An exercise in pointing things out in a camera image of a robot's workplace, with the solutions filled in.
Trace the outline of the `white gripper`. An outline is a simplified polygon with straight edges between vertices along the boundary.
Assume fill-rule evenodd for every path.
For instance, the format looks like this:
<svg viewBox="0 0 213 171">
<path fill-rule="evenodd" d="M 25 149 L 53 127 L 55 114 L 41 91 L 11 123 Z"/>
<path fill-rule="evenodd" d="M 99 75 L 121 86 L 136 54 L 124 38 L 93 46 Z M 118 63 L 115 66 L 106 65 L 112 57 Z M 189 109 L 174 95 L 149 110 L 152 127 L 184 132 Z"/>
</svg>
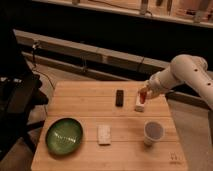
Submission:
<svg viewBox="0 0 213 171">
<path fill-rule="evenodd" d="M 156 74 L 152 75 L 147 82 L 147 98 L 153 99 L 167 92 L 167 89 L 162 86 Z"/>
</svg>

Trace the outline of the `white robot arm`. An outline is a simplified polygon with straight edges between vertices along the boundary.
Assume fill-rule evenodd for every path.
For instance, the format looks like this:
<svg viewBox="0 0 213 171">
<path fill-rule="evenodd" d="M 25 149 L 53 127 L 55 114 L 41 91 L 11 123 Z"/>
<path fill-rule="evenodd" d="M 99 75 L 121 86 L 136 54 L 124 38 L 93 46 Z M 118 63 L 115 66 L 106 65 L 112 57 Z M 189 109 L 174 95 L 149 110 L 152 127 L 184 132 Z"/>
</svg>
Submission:
<svg viewBox="0 0 213 171">
<path fill-rule="evenodd" d="M 181 54 L 170 65 L 153 74 L 147 83 L 151 96 L 167 93 L 172 88 L 186 84 L 213 110 L 213 79 L 207 73 L 208 64 L 199 56 Z"/>
</svg>

